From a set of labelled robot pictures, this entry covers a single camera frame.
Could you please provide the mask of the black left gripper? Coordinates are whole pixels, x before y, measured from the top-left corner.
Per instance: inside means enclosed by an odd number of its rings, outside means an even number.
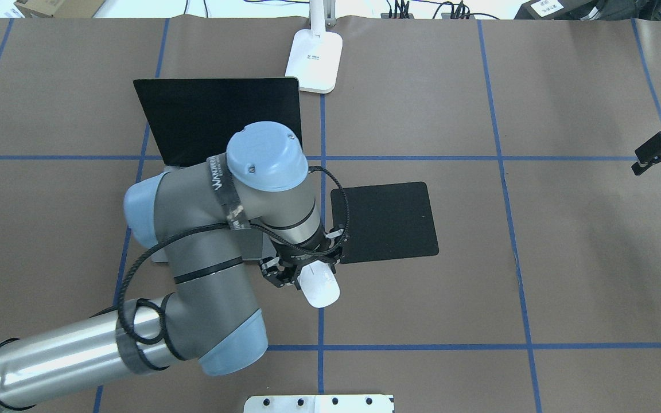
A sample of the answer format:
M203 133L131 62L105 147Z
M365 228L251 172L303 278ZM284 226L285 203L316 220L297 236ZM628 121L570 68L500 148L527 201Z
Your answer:
M293 286L301 290L298 280L301 268L314 261L331 264L336 274L342 247L347 241L347 229L344 227L332 228L331 233L326 233L324 228L320 227L309 240L298 245L291 244L268 228L259 227L259 231L267 235L275 251L274 256L260 259L260 271L263 279L277 288Z

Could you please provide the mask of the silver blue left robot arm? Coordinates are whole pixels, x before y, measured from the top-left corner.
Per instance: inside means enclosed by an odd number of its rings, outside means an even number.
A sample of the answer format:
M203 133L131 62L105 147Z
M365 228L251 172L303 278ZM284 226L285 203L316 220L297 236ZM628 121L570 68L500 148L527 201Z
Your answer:
M333 254L348 228L326 233L299 139L274 121L246 125L225 153L127 191L127 223L146 251L123 277L113 311L0 343L0 412L197 359L205 374L246 368L268 347L236 234L256 228L310 305L336 302Z

